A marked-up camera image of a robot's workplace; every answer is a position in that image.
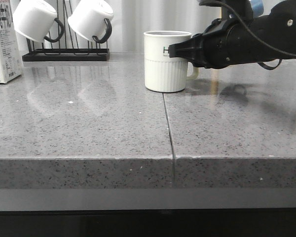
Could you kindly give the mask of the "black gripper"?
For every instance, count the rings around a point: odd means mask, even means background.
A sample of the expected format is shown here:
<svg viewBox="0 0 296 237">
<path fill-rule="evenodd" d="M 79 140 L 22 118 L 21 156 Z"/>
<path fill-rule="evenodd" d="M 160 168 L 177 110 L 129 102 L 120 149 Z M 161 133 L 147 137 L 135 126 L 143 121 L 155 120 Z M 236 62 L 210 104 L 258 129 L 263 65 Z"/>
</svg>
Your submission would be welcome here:
<svg viewBox="0 0 296 237">
<path fill-rule="evenodd" d="M 203 34 L 168 47 L 170 58 L 183 58 L 193 66 L 223 69 L 258 62 L 259 42 L 236 20 L 215 19 Z"/>
</svg>

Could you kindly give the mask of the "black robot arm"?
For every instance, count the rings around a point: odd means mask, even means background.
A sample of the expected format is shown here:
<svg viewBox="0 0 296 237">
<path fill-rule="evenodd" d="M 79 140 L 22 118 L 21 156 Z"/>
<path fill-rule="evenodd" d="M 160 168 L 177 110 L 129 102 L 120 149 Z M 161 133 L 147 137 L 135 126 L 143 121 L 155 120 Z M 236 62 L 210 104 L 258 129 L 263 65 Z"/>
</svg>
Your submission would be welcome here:
<svg viewBox="0 0 296 237">
<path fill-rule="evenodd" d="M 201 0 L 199 5 L 221 7 L 201 34 L 168 48 L 171 58 L 183 58 L 198 68 L 296 59 L 296 0 L 284 0 L 265 15 L 261 0 Z"/>
</svg>

